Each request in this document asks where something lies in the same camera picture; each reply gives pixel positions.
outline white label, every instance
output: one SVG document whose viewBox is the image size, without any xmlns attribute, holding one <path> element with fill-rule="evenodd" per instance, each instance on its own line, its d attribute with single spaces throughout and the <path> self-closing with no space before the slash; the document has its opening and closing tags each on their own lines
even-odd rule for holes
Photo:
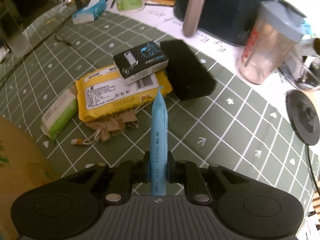
<svg viewBox="0 0 320 240">
<path fill-rule="evenodd" d="M 74 100 L 76 100 L 76 96 L 70 89 L 67 89 L 49 107 L 42 117 L 42 123 L 48 130 Z"/>
<path fill-rule="evenodd" d="M 87 110 L 157 87 L 159 87 L 159 84 L 155 74 L 147 76 L 128 86 L 124 84 L 122 77 L 105 81 L 85 90 Z"/>
<path fill-rule="evenodd" d="M 93 78 L 93 77 L 103 76 L 103 75 L 110 74 L 110 73 L 115 72 L 115 71 L 117 71 L 116 66 L 112 66 L 112 67 L 110 67 L 110 68 L 102 69 L 102 70 L 100 70 L 99 72 L 96 72 L 96 73 L 93 73 L 93 74 L 87 76 L 87 77 L 84 79 L 84 82 L 87 82 L 89 79 L 91 79 L 91 78 Z"/>
</svg>

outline blue plastic tube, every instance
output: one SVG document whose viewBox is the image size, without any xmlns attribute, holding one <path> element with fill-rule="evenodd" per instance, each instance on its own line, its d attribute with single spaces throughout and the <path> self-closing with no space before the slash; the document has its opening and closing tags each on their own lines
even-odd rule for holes
<svg viewBox="0 0 320 240">
<path fill-rule="evenodd" d="M 160 89 L 152 106 L 150 137 L 150 191 L 152 196 L 164 196 L 168 155 L 168 112 Z"/>
</svg>

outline red logo on cup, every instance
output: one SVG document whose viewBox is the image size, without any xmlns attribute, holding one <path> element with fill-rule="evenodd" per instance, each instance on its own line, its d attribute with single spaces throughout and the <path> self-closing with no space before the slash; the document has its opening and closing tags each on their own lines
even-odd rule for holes
<svg viewBox="0 0 320 240">
<path fill-rule="evenodd" d="M 249 54 L 251 53 L 252 48 L 256 44 L 258 38 L 259 33 L 255 29 L 253 29 L 248 39 L 247 45 L 245 46 L 244 52 L 242 53 L 242 62 L 244 62 L 249 57 Z"/>
</svg>

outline green grid mat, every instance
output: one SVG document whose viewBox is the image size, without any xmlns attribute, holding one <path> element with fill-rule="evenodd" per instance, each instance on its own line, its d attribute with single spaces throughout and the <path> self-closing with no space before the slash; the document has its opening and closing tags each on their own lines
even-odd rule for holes
<svg viewBox="0 0 320 240">
<path fill-rule="evenodd" d="M 59 14 L 59 7 L 42 15 L 26 31 L 35 46 L 74 10 Z M 41 23 L 56 17 L 51 26 Z M 43 113 L 76 79 L 113 63 L 118 52 L 146 41 L 159 43 L 173 37 L 151 26 L 118 14 L 104 12 L 96 21 L 73 25 L 68 21 L 58 34 L 72 44 L 66 46 L 50 37 L 37 48 L 0 91 L 0 114 L 30 133 L 54 169 L 67 176 L 86 164 L 142 159 L 149 150 L 151 105 L 137 114 L 139 127 L 107 142 L 78 147 L 71 139 L 88 138 L 93 130 L 77 116 L 52 142 L 42 134 Z M 278 187 L 299 199 L 306 208 L 313 195 L 304 145 L 276 108 L 214 59 L 192 48 L 200 62 L 217 79 L 208 97 L 181 102 L 170 93 L 165 102 L 169 116 L 168 149 L 176 160 L 186 159 L 200 167 L 218 163 L 253 179 Z M 8 72 L 19 59 L 12 57 Z M 319 174 L 317 155 L 312 165 Z M 133 194 L 148 194 L 149 186 L 137 184 Z M 182 185 L 168 184 L 168 195 L 183 194 Z"/>
</svg>

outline metal screw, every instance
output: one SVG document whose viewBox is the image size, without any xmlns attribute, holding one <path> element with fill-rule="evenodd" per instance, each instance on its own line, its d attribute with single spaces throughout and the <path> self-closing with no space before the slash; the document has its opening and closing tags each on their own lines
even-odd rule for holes
<svg viewBox="0 0 320 240">
<path fill-rule="evenodd" d="M 198 194 L 194 196 L 194 199 L 198 202 L 206 202 L 208 201 L 210 198 L 209 196 L 205 195 L 205 194 Z"/>
<path fill-rule="evenodd" d="M 110 201 L 110 202 L 117 202 L 121 199 L 121 196 L 119 194 L 108 194 L 106 195 L 106 200 Z"/>
</svg>

